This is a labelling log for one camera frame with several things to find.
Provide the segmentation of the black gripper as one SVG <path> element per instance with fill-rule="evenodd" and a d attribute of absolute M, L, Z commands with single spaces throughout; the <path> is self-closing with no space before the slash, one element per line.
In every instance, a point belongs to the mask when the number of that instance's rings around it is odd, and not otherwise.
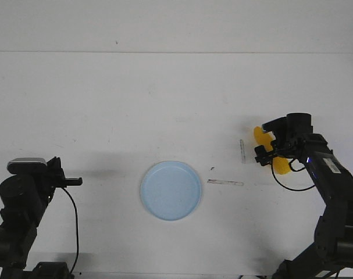
<path fill-rule="evenodd" d="M 313 133 L 312 116 L 308 113 L 289 113 L 284 117 L 262 124 L 264 133 L 272 132 L 274 140 L 270 142 L 272 151 L 263 145 L 254 148 L 255 161 L 261 166 L 274 162 L 278 156 L 298 156 L 303 145 L 304 134 Z"/>
<path fill-rule="evenodd" d="M 47 166 L 38 173 L 33 174 L 33 179 L 37 187 L 38 194 L 42 198 L 52 198 L 56 188 L 66 188 L 70 186 L 81 186 L 83 179 L 66 178 L 61 166 L 61 159 L 53 157 L 47 161 Z"/>

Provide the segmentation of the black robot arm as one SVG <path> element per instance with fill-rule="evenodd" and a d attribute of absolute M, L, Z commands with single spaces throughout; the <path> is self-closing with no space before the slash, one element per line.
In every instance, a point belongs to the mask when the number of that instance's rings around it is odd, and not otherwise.
<path fill-rule="evenodd" d="M 257 140 L 255 160 L 261 166 L 273 166 L 275 158 L 299 161 L 326 205 L 313 243 L 284 260 L 272 278 L 337 278 L 342 269 L 353 269 L 353 176 L 313 132 L 310 114 L 289 113 L 263 124 L 255 135 L 268 133 L 274 139 Z"/>
<path fill-rule="evenodd" d="M 58 157 L 16 158 L 7 170 L 11 176 L 0 184 L 0 278 L 74 278 L 66 262 L 39 262 L 31 271 L 25 267 L 55 190 L 80 186 L 82 178 L 66 178 Z"/>

